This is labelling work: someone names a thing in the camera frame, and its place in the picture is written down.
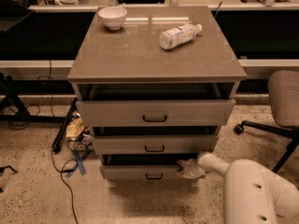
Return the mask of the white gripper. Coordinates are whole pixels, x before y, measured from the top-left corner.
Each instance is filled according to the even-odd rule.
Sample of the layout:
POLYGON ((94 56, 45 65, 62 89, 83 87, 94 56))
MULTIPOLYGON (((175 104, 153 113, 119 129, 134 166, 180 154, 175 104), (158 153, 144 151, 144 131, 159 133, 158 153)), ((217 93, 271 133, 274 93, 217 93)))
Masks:
POLYGON ((185 167, 185 166, 188 166, 188 169, 187 169, 187 175, 185 174, 184 171, 178 171, 177 172, 177 175, 179 177, 182 177, 182 178, 190 178, 190 179, 195 179, 195 178, 199 178, 199 177, 204 177, 206 175, 206 170, 203 169, 195 159, 191 159, 191 160, 179 160, 178 161, 178 164, 181 166, 181 167, 185 167))

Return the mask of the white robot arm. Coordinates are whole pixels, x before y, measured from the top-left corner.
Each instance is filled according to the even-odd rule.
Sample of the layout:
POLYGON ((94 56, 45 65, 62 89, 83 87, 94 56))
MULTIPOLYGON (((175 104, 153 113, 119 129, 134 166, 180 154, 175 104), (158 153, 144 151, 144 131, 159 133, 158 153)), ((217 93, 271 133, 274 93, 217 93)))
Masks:
POLYGON ((178 161, 178 176, 195 179, 214 172, 224 178, 224 224, 278 224, 278 217, 299 213, 299 190, 290 181, 260 163, 228 163, 209 152, 178 161))

